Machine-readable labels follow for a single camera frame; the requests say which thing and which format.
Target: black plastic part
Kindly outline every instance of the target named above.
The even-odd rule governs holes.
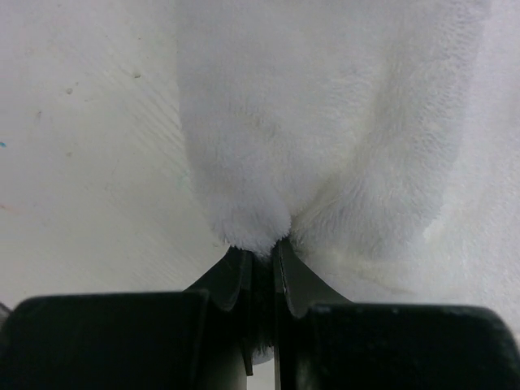
[[[265,344],[280,390],[520,389],[491,311],[354,304],[288,240],[269,262],[229,249],[185,292],[23,302],[0,330],[0,389],[244,390]]]

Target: white fabric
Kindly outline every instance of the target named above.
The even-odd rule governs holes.
[[[348,297],[475,303],[520,331],[520,2],[175,12],[188,160],[220,239],[265,253],[291,232]]]

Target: cloth fold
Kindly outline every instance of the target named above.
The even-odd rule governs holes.
[[[223,241],[349,298],[520,332],[520,3],[178,0],[180,120]]]

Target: fluffy white cloth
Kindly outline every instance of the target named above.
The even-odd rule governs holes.
[[[349,298],[520,330],[520,2],[177,0],[180,119],[214,232],[292,235]]]

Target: white towel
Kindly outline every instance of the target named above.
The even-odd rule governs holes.
[[[180,119],[215,234],[289,233],[361,301],[520,331],[520,2],[177,0]]]

